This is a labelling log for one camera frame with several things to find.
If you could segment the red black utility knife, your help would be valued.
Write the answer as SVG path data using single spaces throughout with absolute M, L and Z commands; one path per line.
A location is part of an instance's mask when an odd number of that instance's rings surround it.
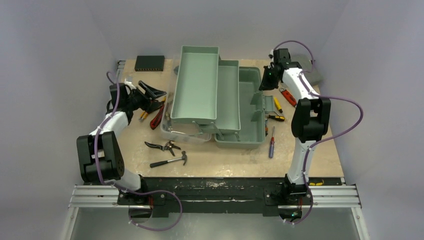
M 155 117 L 150 121 L 149 127 L 151 130 L 155 130 L 160 125 L 162 121 L 163 113 L 164 113 L 164 108 L 165 108 L 165 105 L 163 104 L 161 108 L 158 110 Z

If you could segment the yellow handled screwdriver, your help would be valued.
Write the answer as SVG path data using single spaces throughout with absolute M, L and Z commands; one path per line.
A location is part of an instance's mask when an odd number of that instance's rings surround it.
M 277 99 L 275 96 L 273 97 L 273 101 L 274 101 L 274 105 L 275 105 L 275 107 L 276 107 L 277 111 L 278 111 L 280 114 L 283 114 L 283 109 L 282 109 L 282 107 L 281 107 L 281 105 L 280 105 L 280 103 L 279 103 L 278 99 Z

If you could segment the small black yellow screwdriver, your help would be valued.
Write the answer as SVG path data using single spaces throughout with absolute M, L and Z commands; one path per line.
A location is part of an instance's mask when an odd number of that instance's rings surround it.
M 286 120 L 286 118 L 284 116 L 280 116 L 280 115 L 268 115 L 268 119 L 272 119 L 278 122 L 284 122 Z

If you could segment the black pruning shears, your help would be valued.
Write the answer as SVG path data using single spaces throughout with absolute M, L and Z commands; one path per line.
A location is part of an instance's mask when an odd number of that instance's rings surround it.
M 172 140 L 166 142 L 164 145 L 150 143 L 147 141 L 145 141 L 144 143 L 149 148 L 159 149 L 161 151 L 169 151 L 173 156 L 175 156 L 174 149 L 181 150 L 181 148 L 177 146 Z

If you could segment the translucent green tool box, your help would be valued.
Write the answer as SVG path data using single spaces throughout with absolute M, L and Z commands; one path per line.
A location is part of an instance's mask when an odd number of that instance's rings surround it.
M 164 139 L 214 140 L 227 149 L 257 149 L 265 142 L 266 115 L 275 107 L 273 97 L 259 90 L 259 68 L 221 59 L 217 46 L 190 45 L 182 46 L 176 66 L 159 127 Z

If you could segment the yellow handled pliers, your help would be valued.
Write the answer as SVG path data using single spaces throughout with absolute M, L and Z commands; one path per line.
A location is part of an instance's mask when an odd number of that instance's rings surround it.
M 139 116 L 139 121 L 140 122 L 143 122 L 147 117 L 149 116 L 149 113 L 148 112 L 146 112 L 146 111 L 143 111 L 142 113 L 141 113 L 141 115 Z

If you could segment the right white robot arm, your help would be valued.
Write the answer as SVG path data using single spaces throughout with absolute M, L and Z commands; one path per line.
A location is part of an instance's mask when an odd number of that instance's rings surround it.
M 296 101 L 291 121 L 295 149 L 280 190 L 282 200 L 292 204 L 308 193 L 310 162 L 316 144 L 328 132 L 331 101 L 313 89 L 301 65 L 291 60 L 288 49 L 274 49 L 268 56 L 271 62 L 264 67 L 259 90 L 274 90 L 283 83 Z

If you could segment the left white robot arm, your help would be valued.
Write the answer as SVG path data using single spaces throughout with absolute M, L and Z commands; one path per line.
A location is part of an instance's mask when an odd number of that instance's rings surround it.
M 112 83 L 109 92 L 111 99 L 102 122 L 76 139 L 80 175 L 84 183 L 116 187 L 142 205 L 149 199 L 147 184 L 141 175 L 126 169 L 118 136 L 130 125 L 136 110 L 152 113 L 160 109 L 164 103 L 158 99 L 167 93 L 143 81 L 137 86 Z

